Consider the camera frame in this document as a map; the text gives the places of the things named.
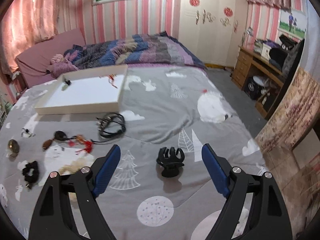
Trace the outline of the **pink curtain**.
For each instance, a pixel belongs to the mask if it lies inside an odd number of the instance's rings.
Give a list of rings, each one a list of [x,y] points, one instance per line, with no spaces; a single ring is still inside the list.
[[[57,34],[58,0],[14,0],[1,21],[1,69],[12,75],[17,55]]]

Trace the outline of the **red cord orange bead pendant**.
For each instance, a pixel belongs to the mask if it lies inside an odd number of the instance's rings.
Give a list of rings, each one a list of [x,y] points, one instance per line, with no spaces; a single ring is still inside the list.
[[[76,154],[79,155],[81,152],[91,153],[93,150],[93,142],[91,140],[87,140],[83,135],[76,135],[71,137],[68,141],[68,145],[70,147],[76,145],[82,145],[83,148],[76,150]]]

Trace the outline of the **floral upholstered chair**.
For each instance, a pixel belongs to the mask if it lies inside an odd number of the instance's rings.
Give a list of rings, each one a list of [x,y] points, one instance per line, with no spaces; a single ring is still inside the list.
[[[291,85],[267,124],[255,137],[262,153],[276,146],[291,149],[319,111],[319,82],[298,68]]]

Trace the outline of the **black scrunchie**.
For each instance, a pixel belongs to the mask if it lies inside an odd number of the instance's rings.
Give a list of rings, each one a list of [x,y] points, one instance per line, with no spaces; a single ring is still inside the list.
[[[24,181],[26,182],[25,187],[32,189],[33,185],[39,179],[39,174],[39,166],[37,161],[27,163],[22,170],[22,175],[24,176]]]

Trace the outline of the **cream flower hair accessory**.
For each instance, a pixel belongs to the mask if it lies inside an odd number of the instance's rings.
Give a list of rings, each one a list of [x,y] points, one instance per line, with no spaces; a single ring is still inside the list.
[[[84,166],[87,166],[87,161],[84,158],[79,158],[75,161],[72,161],[70,164],[63,165],[58,172],[60,175],[74,174]]]

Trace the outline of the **framed wedding photo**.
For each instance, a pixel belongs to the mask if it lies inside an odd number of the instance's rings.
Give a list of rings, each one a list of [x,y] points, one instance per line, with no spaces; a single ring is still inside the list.
[[[278,30],[291,35],[299,40],[305,37],[307,28],[307,17],[301,11],[281,10]]]

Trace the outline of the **white drum under desk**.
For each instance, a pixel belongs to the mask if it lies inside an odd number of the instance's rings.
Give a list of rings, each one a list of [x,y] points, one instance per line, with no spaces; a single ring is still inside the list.
[[[252,100],[257,100],[269,86],[268,77],[255,75],[248,78],[244,91]]]

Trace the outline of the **striped purple blue blanket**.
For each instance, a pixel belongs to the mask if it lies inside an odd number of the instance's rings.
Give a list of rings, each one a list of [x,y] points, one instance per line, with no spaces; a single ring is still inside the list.
[[[146,63],[205,68],[199,58],[166,32],[136,34],[84,46],[75,44],[64,52],[64,56],[78,69]]]

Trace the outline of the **wooden desk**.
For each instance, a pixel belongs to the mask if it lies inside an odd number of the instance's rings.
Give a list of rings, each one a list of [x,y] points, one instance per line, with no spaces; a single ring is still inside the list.
[[[265,77],[271,83],[255,103],[258,112],[268,120],[279,105],[277,100],[280,99],[280,94],[284,91],[285,79],[282,72],[270,64],[267,59],[240,46],[231,80],[240,90],[244,91],[249,78],[254,76]]]

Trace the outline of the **grey polar bear quilt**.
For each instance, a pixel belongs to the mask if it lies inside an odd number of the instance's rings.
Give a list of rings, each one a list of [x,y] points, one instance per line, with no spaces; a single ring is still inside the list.
[[[111,144],[95,145],[92,153],[79,145],[42,144],[57,130],[67,135],[98,138],[95,114],[39,116],[35,104],[53,83],[28,89],[10,111],[1,129],[1,205],[24,236],[50,172],[79,158],[91,166]],[[238,114],[206,74],[190,67],[130,68],[120,104],[126,132],[114,143],[121,160],[98,205],[117,239],[205,239],[225,199],[201,159],[210,144],[232,166],[261,175],[263,155]],[[21,137],[22,128],[35,135]],[[184,166],[174,178],[162,176],[157,164],[163,147],[181,148]],[[22,170],[37,161],[39,179],[25,187]]]

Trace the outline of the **pink plush toy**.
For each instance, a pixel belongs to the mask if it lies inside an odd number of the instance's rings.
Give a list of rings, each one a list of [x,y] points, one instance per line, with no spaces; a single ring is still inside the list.
[[[62,54],[56,54],[50,60],[50,64],[58,64],[58,63],[66,63],[66,62],[67,60],[65,56]]]

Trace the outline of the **black hair claw clip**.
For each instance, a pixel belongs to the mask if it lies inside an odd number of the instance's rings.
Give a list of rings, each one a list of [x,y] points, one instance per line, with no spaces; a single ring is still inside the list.
[[[184,166],[185,154],[181,148],[163,147],[159,150],[157,164],[163,167],[162,176],[174,178],[179,175],[180,168]]]

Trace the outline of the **desk lamp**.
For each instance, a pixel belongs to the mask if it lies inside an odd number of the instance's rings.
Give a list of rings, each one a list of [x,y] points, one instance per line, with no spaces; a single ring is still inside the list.
[[[243,35],[242,35],[242,39],[241,39],[241,46],[242,46],[242,47],[244,46],[245,40],[246,40],[246,38],[247,38],[248,36],[253,37],[253,28],[252,28],[252,27],[248,27],[248,28],[244,31],[244,33],[243,33]]]

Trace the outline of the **white shallow tray box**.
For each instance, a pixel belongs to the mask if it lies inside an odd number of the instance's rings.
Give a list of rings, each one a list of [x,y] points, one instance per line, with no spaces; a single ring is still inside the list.
[[[47,88],[37,104],[38,115],[119,112],[128,65],[68,72]]]

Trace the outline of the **pink headboard cushion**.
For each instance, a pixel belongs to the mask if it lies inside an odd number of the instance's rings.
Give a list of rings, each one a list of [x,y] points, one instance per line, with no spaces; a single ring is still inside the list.
[[[27,87],[40,85],[54,78],[48,72],[50,61],[56,54],[63,54],[73,45],[85,45],[80,29],[73,29],[54,36],[48,41],[35,44],[16,56],[15,61]]]

